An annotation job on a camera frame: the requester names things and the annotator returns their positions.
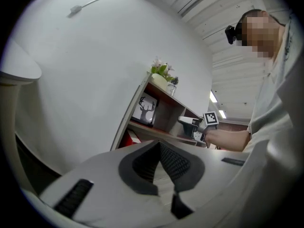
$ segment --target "deer silhouette print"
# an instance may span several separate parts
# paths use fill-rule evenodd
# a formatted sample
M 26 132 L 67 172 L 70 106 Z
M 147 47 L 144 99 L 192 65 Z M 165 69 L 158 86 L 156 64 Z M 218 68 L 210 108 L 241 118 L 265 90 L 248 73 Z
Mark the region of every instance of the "deer silhouette print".
M 142 105 L 144 98 L 146 98 L 146 97 L 141 97 L 141 99 L 140 99 L 140 101 L 139 101 L 138 104 L 141 106 L 141 107 L 140 107 L 140 110 L 142 111 L 141 120 L 147 122 L 146 114 L 147 114 L 147 112 L 152 112 L 152 111 L 154 111 L 154 109 L 155 109 L 155 104 L 154 104 L 154 102 L 152 101 L 152 108 L 149 109 L 149 107 L 147 107 L 147 110 L 146 110 L 146 109 L 144 108 L 144 105 Z

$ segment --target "ceiling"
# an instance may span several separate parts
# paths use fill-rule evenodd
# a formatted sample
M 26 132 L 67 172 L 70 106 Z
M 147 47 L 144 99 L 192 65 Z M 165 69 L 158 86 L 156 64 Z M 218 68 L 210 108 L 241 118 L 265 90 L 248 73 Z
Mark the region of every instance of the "ceiling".
M 230 45 L 225 35 L 228 25 L 235 26 L 250 9 L 263 9 L 281 23 L 289 17 L 282 0 L 162 0 L 171 6 L 206 43 L 213 54 L 212 91 L 218 103 L 210 111 L 223 110 L 221 121 L 248 124 L 263 77 L 264 62 L 244 54 L 244 48 Z

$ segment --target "picture frame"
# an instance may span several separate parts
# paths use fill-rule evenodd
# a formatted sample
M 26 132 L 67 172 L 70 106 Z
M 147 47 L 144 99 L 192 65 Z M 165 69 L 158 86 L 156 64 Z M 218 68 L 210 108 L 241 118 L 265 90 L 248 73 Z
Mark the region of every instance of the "picture frame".
M 143 92 L 139 102 L 136 104 L 136 108 L 131 119 L 148 127 L 153 127 L 157 106 L 158 100 Z

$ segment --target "ceiling light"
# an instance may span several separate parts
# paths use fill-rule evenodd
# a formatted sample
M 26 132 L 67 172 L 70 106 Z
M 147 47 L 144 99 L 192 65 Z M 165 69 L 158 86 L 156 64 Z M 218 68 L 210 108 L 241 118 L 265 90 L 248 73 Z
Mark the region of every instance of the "ceiling light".
M 222 118 L 226 118 L 224 111 L 219 110 L 219 113 L 222 115 Z
M 210 91 L 210 100 L 213 102 L 213 103 L 216 103 L 218 102 L 214 96 L 214 94 L 212 93 L 212 91 Z

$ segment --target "red object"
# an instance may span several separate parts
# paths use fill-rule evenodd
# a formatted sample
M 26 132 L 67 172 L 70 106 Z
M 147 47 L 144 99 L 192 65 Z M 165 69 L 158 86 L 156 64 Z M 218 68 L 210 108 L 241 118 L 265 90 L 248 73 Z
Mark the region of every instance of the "red object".
M 136 143 L 141 143 L 140 139 L 137 137 L 137 135 L 132 130 L 127 129 L 124 132 L 124 135 L 120 142 L 119 148 L 130 146 L 130 145 L 133 145 Z

